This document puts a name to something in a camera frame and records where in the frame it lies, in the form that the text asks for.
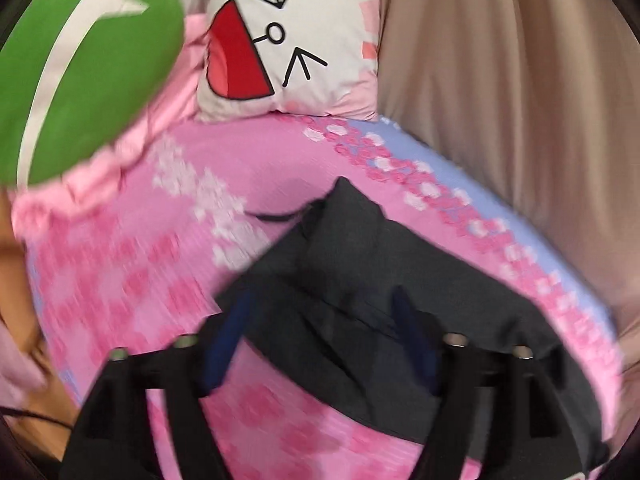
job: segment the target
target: pillow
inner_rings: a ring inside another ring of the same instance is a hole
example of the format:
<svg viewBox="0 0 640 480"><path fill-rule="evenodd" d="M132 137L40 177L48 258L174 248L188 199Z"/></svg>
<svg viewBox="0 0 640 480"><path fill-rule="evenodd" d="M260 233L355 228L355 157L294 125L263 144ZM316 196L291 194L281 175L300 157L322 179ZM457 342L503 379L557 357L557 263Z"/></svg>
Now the pillow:
<svg viewBox="0 0 640 480"><path fill-rule="evenodd" d="M380 0L210 0L206 120L376 117Z"/></svg>
<svg viewBox="0 0 640 480"><path fill-rule="evenodd" d="M180 52L179 0L33 0L0 52L0 184L57 176L119 135Z"/></svg>

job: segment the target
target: pink bed sheet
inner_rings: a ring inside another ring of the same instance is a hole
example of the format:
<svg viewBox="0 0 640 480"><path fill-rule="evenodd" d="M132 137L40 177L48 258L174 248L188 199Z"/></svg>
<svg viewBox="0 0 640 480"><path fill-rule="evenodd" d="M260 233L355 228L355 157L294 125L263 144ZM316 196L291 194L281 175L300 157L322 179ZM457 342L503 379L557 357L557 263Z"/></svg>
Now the pink bed sheet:
<svg viewBox="0 0 640 480"><path fill-rule="evenodd" d="M207 19L185 19L185 41L167 82L137 120L111 145L60 178L16 192L12 224L18 238L45 230L55 216L86 214L116 195L123 172L140 160L145 147L161 132L196 114L195 91L204 68Z"/></svg>
<svg viewBox="0 0 640 480"><path fill-rule="evenodd" d="M371 158L390 167L372 167ZM513 238L504 225L482 221L500 227L494 250L466 229L480 219L463 190L448 189L423 161L396 159L380 136L335 118L187 121L154 143L113 201L84 219L54 220L30 243L36 309L78 402L111 348L150 351L193 331L218 311L212 294L287 229L245 211L296 210L325 195L339 175L389 218L533 298L591 381L611 435L620 355L586 312L562 301L558 277L526 258L505 273L500 244ZM465 201L457 224L439 210L456 200ZM162 468L177 480L162 402L150 398ZM420 453L417 444L321 404L244 343L225 384L203 406L236 480L404 480ZM463 479L478 471L469 461Z"/></svg>

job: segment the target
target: square pillow with cartoon face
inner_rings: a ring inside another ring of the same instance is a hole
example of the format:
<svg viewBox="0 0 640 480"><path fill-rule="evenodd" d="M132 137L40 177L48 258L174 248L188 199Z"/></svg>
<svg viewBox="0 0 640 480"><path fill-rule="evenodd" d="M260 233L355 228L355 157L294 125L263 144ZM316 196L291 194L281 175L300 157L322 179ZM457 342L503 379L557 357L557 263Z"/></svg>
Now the square pillow with cartoon face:
<svg viewBox="0 0 640 480"><path fill-rule="evenodd" d="M203 120L271 111L373 120L380 0L210 0Z"/></svg>

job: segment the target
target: bed sheet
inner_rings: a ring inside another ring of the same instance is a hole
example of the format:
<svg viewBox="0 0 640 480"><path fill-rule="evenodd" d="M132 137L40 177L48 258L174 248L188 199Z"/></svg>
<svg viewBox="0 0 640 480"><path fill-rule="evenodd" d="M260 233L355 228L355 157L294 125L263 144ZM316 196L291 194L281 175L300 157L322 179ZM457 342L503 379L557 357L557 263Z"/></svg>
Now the bed sheet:
<svg viewBox="0 0 640 480"><path fill-rule="evenodd" d="M612 434L621 355L604 306L521 219L387 120L187 122L153 145L115 200L31 240L34 304L74 399L109 349L161 348L218 311L212 295L287 228L245 212L297 210L339 175L389 218L532 298L584 369ZM161 399L150 401L162 468L178 479ZM236 480L401 480L420 451L322 405L244 343L203 405ZM478 471L469 461L463 479Z"/></svg>

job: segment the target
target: pink ruffle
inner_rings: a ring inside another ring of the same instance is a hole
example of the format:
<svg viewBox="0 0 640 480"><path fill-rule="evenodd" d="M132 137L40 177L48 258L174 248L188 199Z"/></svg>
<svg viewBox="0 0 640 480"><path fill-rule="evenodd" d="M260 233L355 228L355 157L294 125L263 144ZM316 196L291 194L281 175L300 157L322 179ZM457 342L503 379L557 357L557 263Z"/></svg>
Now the pink ruffle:
<svg viewBox="0 0 640 480"><path fill-rule="evenodd" d="M16 237L33 237L53 217L86 214L111 199L118 192L123 171L140 159L145 147L166 129L195 115L196 88L204 68L206 16L187 16L184 28L184 46L167 82L121 137L60 178L14 194Z"/></svg>

